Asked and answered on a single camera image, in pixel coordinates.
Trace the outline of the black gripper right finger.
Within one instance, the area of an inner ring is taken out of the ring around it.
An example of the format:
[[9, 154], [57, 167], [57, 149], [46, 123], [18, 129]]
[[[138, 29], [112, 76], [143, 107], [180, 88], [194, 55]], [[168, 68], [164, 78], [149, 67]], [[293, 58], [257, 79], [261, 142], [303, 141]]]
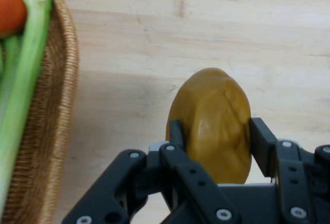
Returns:
[[310, 153], [278, 140], [261, 118], [250, 119], [251, 152], [265, 177], [275, 181], [281, 223], [329, 223], [329, 154]]

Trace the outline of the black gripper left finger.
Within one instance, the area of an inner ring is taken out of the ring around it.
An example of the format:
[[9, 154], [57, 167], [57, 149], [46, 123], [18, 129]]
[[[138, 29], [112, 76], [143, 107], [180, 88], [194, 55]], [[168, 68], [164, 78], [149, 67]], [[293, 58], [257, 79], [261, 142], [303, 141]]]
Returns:
[[121, 152], [63, 219], [64, 223], [130, 223], [149, 195], [161, 193], [165, 223], [241, 223], [237, 208], [183, 150], [178, 120], [156, 151]]

